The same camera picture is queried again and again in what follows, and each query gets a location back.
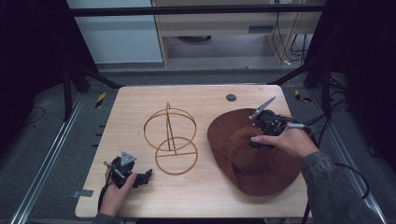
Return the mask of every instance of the person's left hand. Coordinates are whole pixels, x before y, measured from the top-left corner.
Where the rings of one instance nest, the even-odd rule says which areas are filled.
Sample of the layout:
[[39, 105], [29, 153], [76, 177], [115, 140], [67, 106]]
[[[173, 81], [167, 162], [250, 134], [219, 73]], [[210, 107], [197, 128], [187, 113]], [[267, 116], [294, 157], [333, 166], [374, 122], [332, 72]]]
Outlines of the person's left hand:
[[137, 174], [131, 174], [127, 179], [122, 188], [118, 188], [115, 183], [111, 183], [103, 196], [102, 205], [100, 207], [99, 213], [115, 217], [117, 213], [121, 210], [122, 205], [125, 201], [126, 196], [134, 185]]

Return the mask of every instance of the person's hand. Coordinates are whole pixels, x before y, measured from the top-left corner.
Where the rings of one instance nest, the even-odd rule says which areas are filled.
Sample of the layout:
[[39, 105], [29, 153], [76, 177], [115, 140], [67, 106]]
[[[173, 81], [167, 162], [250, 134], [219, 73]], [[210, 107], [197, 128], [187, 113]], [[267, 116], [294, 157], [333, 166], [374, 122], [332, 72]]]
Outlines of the person's hand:
[[122, 205], [125, 201], [126, 196], [134, 185], [137, 174], [131, 174], [127, 179], [122, 188], [118, 188], [115, 183], [111, 183], [103, 196], [102, 205], [99, 213], [106, 214], [111, 217], [115, 217], [121, 210]]
[[280, 136], [255, 136], [251, 138], [251, 141], [281, 148], [290, 155], [302, 159], [318, 151], [308, 134], [297, 128], [288, 127]]

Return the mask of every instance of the horizontal black bar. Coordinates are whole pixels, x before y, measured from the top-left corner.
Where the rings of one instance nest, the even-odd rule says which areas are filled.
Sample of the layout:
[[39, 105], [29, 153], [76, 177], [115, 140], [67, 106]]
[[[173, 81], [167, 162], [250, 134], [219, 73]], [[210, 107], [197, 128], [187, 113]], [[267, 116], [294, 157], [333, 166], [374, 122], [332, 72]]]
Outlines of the horizontal black bar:
[[213, 13], [256, 13], [256, 12], [313, 12], [340, 8], [326, 4], [281, 4], [281, 5], [234, 5], [234, 6], [196, 6], [196, 7], [113, 7], [78, 8], [70, 10], [49, 10], [45, 13], [73, 17], [97, 16], [141, 16], [175, 14], [213, 14]]

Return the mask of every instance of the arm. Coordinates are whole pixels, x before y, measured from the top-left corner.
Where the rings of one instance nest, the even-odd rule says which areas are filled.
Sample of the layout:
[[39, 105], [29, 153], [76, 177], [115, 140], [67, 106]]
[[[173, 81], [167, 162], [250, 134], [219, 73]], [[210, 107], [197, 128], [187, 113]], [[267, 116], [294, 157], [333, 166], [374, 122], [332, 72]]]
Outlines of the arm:
[[382, 223], [303, 130], [287, 128], [280, 136], [260, 135], [251, 140], [304, 161], [302, 174], [315, 223]]
[[102, 200], [102, 206], [92, 224], [119, 224], [114, 218], [121, 210], [125, 198], [134, 185], [136, 174], [131, 174], [122, 188], [118, 188], [115, 183], [111, 183], [106, 190]]

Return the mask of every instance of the person's right hand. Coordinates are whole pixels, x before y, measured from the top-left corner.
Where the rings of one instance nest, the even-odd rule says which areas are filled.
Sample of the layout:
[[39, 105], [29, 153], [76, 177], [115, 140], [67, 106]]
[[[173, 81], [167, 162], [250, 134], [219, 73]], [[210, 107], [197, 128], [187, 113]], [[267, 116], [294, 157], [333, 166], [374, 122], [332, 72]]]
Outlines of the person's right hand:
[[308, 134], [297, 128], [287, 127], [280, 136], [255, 136], [251, 138], [251, 141], [281, 148], [290, 155], [302, 159], [318, 151]]

